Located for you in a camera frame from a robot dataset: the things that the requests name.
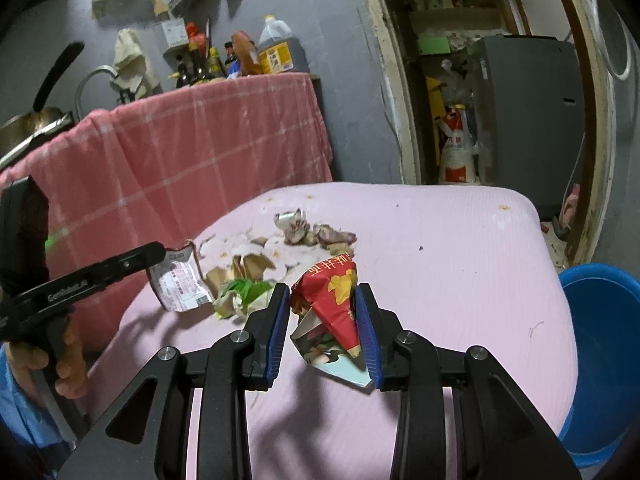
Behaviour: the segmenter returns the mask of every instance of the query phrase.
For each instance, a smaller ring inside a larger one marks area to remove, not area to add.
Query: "dark glass bottle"
[[[209,71],[206,69],[202,56],[200,55],[200,49],[195,41],[191,41],[189,44],[189,50],[191,51],[191,63],[193,63],[193,81],[191,84],[193,85],[198,81],[211,79]]]
[[[182,56],[176,56],[178,60],[178,81],[175,83],[176,88],[182,88],[183,86],[189,86],[193,77],[187,69],[187,65],[182,59]]]

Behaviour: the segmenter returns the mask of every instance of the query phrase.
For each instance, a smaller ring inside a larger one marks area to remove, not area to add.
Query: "white printed wrapper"
[[[180,250],[167,249],[164,260],[149,267],[146,275],[160,304],[169,312],[186,312],[213,303],[191,241]]]

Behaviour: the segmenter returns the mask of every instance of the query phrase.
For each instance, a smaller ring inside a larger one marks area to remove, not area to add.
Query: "wok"
[[[0,156],[7,154],[35,132],[64,117],[60,108],[45,108],[44,105],[53,87],[83,50],[82,41],[67,45],[44,78],[33,100],[33,111],[15,116],[0,127]]]

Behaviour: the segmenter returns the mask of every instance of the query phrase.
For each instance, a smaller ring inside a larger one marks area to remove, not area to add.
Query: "faucet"
[[[82,113],[82,108],[81,108],[82,90],[84,90],[84,86],[87,84],[89,79],[91,79],[94,75],[99,73],[110,74],[113,79],[116,79],[118,77],[118,73],[116,72],[113,66],[100,65],[98,68],[89,72],[86,76],[82,78],[82,81],[78,85],[78,90],[76,90],[76,98],[75,98],[75,106],[74,106],[74,114],[76,115],[78,122],[80,122],[84,117],[84,114]]]

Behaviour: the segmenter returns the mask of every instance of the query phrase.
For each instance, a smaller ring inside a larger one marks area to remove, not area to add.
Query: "gray wall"
[[[142,32],[145,49],[164,91],[174,87],[166,77],[174,71],[154,42],[150,0],[119,4],[100,20],[92,20],[91,0],[50,0],[24,12],[0,43],[0,121],[27,111],[49,67],[69,41],[86,43],[81,57],[60,80],[49,105],[71,110],[81,77],[100,64],[113,62],[119,29]],[[385,110],[383,72],[378,44],[364,0],[201,0],[187,18],[204,27],[211,16],[214,44],[222,50],[236,30],[255,41],[264,15],[286,21],[306,50],[312,72],[321,77],[321,105],[334,148],[334,177],[354,182],[397,183],[398,146]],[[87,85],[82,105],[113,108],[117,95],[108,77]]]

